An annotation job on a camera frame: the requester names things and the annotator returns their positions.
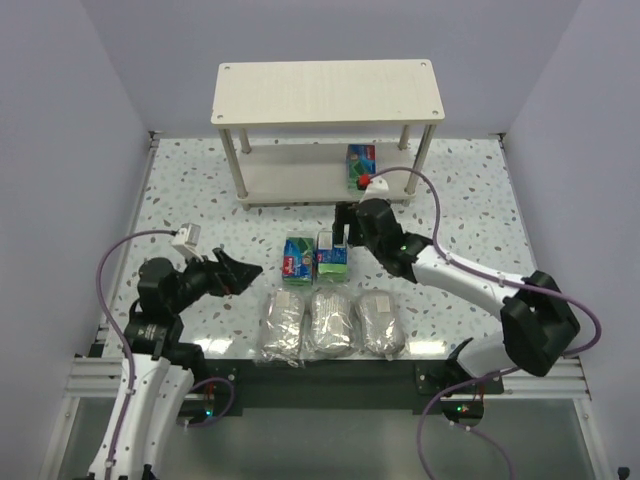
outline silver package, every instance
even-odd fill
[[[393,357],[405,345],[393,296],[383,290],[363,293],[356,303],[364,347],[374,355]]]
[[[295,292],[279,289],[269,295],[267,317],[260,334],[263,360],[298,364],[304,309],[304,298]]]
[[[336,290],[321,289],[311,298],[309,345],[314,353],[339,356],[353,347],[351,300]]]

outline product box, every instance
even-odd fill
[[[316,279],[318,283],[347,281],[347,246],[334,245],[333,232],[318,233],[316,249]]]
[[[347,182],[349,190],[358,190],[358,178],[376,173],[375,145],[349,145],[347,147]]]
[[[282,281],[287,285],[311,285],[313,282],[313,234],[292,232],[287,235],[282,262]]]

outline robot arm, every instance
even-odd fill
[[[128,359],[98,453],[83,480],[154,480],[185,395],[209,375],[202,348],[180,343],[180,312],[203,295],[241,294],[262,268],[237,262],[221,249],[210,261],[196,250],[200,227],[183,225],[172,246],[186,259],[183,272],[166,258],[153,258],[139,269],[139,300],[129,310],[124,336],[133,352],[135,377],[129,390]],[[126,414],[121,412],[126,405]],[[109,446],[118,432],[114,461]]]
[[[568,304],[560,299],[484,280],[451,263],[458,260],[501,280],[560,291],[551,276],[536,271],[528,277],[499,272],[454,254],[440,255],[430,238],[405,232],[384,195],[384,181],[376,178],[360,203],[336,205],[334,241],[364,246],[391,274],[410,282],[446,290],[478,305],[502,323],[489,337],[467,339],[449,357],[446,385],[511,367],[544,376],[580,330]]]

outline terrazzo pattern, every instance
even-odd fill
[[[372,140],[274,139],[252,143],[314,141]],[[414,154],[417,143],[415,139],[410,143]],[[439,237],[445,248],[503,271],[523,275],[533,271],[497,140],[434,140],[424,172],[441,197],[444,215]],[[263,267],[264,273],[242,296],[202,298],[181,315],[181,341],[200,344],[207,358],[253,358],[264,299],[269,289],[281,285],[286,233],[330,229],[333,208],[297,205],[254,207],[245,212],[236,201],[222,145],[213,138],[161,140],[146,191],[136,230],[178,228],[182,223],[194,222],[202,226],[202,254],[211,255],[212,248],[222,246],[233,258]],[[394,210],[405,230],[430,236],[434,206],[426,186],[418,184],[411,206],[395,205]],[[165,236],[134,241],[114,304],[114,316],[121,327],[126,325],[129,306],[137,297],[137,270],[145,259],[164,256],[177,268],[184,267],[184,260],[169,241]],[[446,357],[460,341],[486,336],[500,328],[497,320],[447,292],[390,277],[364,249],[349,251],[349,266],[348,286],[352,292],[380,288],[397,294],[400,320],[408,334],[409,349],[404,358]],[[121,348],[110,332],[103,356],[121,356]],[[351,358],[367,356],[357,353]]]

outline shelf leg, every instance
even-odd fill
[[[399,150],[406,150],[409,145],[409,134],[411,133],[411,127],[405,125],[402,127],[402,134],[400,135],[400,141],[398,142]]]
[[[251,153],[251,144],[249,143],[246,128],[240,129],[240,145],[242,146],[242,153]]]
[[[427,152],[429,151],[429,145],[431,144],[431,139],[433,138],[433,134],[436,131],[435,125],[427,125],[424,127],[424,132],[422,133],[422,138],[420,139],[420,146],[418,147],[418,152],[416,153],[416,159],[413,162],[413,169],[422,171],[422,167],[424,165],[424,161],[427,158]],[[407,183],[406,188],[404,189],[409,195],[413,195],[416,193],[416,184],[418,183],[418,176],[414,173],[409,177],[409,182]]]
[[[247,197],[247,187],[244,185],[244,179],[242,178],[242,172],[240,171],[240,164],[238,163],[238,157],[236,156],[236,149],[233,146],[233,138],[231,138],[231,132],[227,129],[218,130],[220,133],[220,139],[222,140],[222,146],[224,147],[224,153],[227,155],[227,163],[231,169],[231,176],[233,177],[233,183],[236,184],[236,191],[239,198]]]

